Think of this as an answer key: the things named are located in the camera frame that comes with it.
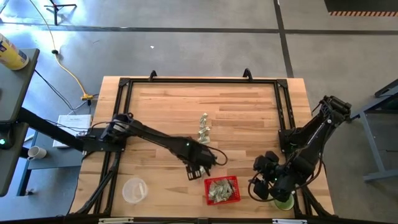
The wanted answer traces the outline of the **clear round plastic container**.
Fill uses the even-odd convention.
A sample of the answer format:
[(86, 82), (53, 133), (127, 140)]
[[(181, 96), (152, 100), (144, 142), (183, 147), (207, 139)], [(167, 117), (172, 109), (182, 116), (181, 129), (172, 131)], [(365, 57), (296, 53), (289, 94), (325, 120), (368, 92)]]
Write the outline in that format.
[(122, 195), (127, 203), (137, 204), (147, 197), (148, 191), (147, 184), (142, 179), (134, 177), (124, 184)]

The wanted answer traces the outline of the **red plastic slotted basket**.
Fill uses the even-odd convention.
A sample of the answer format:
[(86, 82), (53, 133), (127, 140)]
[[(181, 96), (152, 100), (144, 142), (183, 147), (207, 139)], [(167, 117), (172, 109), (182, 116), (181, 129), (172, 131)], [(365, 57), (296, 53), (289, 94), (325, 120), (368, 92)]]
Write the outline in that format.
[[(209, 187), (210, 187), (210, 184), (212, 182), (214, 182), (216, 180), (221, 180), (221, 179), (226, 179), (226, 180), (232, 180), (233, 181), (234, 194), (227, 201), (213, 203), (212, 201), (209, 200), (209, 197), (208, 197)], [(241, 196), (240, 196), (240, 193), (239, 193), (238, 180), (237, 180), (237, 177), (234, 176), (234, 175), (225, 176), (225, 177), (211, 178), (211, 179), (205, 179), (204, 180), (204, 184), (205, 184), (205, 196), (206, 196), (207, 205), (220, 205), (220, 204), (226, 204), (226, 203), (235, 203), (235, 202), (239, 202), (241, 200)]]

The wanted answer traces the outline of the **blue grey low cart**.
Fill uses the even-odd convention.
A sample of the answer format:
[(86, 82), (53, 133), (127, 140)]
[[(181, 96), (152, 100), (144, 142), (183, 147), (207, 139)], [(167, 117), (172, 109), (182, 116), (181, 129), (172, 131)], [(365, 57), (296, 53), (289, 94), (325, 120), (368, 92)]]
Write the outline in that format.
[(83, 154), (72, 148), (56, 148), (52, 146), (53, 139), (34, 132), (31, 146), (39, 146), (47, 151), (44, 159), (27, 161), (24, 166), (21, 181), (17, 190), (17, 196), (25, 196), (31, 172), (36, 169), (55, 169), (64, 167), (81, 166)]

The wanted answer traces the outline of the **black tripod stand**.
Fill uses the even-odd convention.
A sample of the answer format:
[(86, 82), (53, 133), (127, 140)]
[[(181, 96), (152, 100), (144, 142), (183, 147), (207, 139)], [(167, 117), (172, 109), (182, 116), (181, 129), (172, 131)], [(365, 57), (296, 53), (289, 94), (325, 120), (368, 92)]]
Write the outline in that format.
[(53, 0), (49, 0), (50, 5), (44, 5), (46, 8), (52, 8), (53, 9), (53, 19), (54, 19), (54, 25), (58, 25), (58, 12), (59, 10), (63, 9), (64, 7), (73, 7), (76, 8), (76, 4), (57, 4)]

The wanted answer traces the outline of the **white mug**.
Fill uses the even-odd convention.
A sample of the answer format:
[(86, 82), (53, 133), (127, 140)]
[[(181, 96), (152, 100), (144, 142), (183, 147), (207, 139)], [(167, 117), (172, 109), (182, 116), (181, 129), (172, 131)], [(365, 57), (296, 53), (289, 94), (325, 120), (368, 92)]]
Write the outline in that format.
[(32, 146), (27, 151), (27, 160), (43, 159), (47, 155), (47, 151), (39, 146)]

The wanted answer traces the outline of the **black mat hazard stripe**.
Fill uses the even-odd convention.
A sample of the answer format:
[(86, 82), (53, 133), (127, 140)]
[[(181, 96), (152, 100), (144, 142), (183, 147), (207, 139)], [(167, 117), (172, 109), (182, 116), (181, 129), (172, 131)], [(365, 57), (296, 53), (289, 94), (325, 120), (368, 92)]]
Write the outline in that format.
[(324, 0), (331, 16), (398, 17), (398, 0)]

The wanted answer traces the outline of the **yellow wipes canister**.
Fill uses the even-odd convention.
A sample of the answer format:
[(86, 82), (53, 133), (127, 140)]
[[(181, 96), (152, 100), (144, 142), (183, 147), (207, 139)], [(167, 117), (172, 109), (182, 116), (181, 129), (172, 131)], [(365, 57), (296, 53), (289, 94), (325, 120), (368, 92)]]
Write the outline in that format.
[(0, 63), (10, 70), (21, 70), (29, 63), (29, 57), (1, 33)]

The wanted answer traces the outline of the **silver bracket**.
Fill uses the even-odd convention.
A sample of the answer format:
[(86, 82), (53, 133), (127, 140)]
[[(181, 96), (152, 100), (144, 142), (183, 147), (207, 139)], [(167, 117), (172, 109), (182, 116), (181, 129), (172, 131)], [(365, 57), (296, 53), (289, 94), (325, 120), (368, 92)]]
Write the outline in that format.
[(272, 224), (308, 224), (307, 220), (300, 219), (272, 219)]
[(133, 218), (121, 217), (121, 218), (100, 218), (98, 224), (130, 224), (134, 223)]

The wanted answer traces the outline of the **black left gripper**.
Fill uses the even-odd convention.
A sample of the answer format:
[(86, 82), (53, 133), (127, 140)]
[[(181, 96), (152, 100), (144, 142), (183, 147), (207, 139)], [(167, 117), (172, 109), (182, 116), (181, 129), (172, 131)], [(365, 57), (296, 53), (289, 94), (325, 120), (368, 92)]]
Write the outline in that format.
[(203, 166), (206, 174), (210, 176), (210, 170), (216, 164), (215, 155), (210, 152), (209, 148), (192, 139), (179, 139), (175, 153), (179, 159), (188, 163), (186, 165), (188, 180), (201, 177), (200, 166)]

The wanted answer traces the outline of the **black device green light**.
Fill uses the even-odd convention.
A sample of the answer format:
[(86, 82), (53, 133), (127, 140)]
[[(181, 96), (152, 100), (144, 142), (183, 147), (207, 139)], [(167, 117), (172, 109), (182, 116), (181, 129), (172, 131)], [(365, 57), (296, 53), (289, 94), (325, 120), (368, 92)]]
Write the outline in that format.
[(19, 124), (0, 124), (0, 149), (20, 149), (21, 140), (19, 135)]

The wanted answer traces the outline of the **black desk leg bar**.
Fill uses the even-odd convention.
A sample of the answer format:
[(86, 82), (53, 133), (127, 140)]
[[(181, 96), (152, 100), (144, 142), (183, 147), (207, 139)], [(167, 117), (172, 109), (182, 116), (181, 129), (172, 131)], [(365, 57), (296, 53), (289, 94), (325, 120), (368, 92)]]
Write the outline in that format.
[(19, 110), (17, 120), (22, 123), (27, 123), (30, 128), (51, 137), (53, 140), (61, 142), (77, 151), (83, 152), (84, 143), (75, 136), (59, 128), (45, 119), (37, 116), (33, 112), (21, 108)]

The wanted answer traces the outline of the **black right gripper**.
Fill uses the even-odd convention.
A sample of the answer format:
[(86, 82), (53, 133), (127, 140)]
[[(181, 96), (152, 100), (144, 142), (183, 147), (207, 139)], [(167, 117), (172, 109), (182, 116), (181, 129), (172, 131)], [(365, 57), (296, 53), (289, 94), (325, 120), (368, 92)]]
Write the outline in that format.
[(256, 180), (254, 183), (254, 193), (261, 199), (261, 201), (288, 201), (288, 191), (284, 184), (286, 172), (282, 169), (264, 169), (261, 174), (264, 180)]

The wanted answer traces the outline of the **green mug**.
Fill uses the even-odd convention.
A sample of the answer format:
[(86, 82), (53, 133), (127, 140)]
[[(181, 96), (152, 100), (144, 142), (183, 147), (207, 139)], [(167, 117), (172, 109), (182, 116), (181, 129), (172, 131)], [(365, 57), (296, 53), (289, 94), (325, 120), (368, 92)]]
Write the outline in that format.
[(281, 202), (279, 200), (274, 200), (275, 206), (282, 211), (289, 211), (293, 209), (295, 200), (294, 200), (294, 194), (290, 194), (286, 202)]

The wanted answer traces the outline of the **dark grey desk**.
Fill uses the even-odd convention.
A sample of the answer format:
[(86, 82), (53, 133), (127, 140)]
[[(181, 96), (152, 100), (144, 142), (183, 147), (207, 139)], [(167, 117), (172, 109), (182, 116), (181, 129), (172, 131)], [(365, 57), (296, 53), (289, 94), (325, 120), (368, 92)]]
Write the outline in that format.
[(22, 49), (29, 63), (21, 70), (10, 70), (0, 63), (0, 124), (18, 123), (21, 140), (20, 149), (0, 149), (0, 197), (7, 195), (19, 160), (29, 125), (17, 121), (40, 50)]

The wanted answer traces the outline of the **blue grey metal table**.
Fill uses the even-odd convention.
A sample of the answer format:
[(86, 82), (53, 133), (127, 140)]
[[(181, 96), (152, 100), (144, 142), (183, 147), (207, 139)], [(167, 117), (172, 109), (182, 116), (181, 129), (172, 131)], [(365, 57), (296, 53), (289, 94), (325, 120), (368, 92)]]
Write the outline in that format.
[(363, 176), (365, 182), (398, 177), (398, 168), (387, 169), (382, 155), (398, 155), (398, 79), (375, 92), (374, 99), (363, 106), (350, 120), (358, 119), (368, 139), (377, 172)]

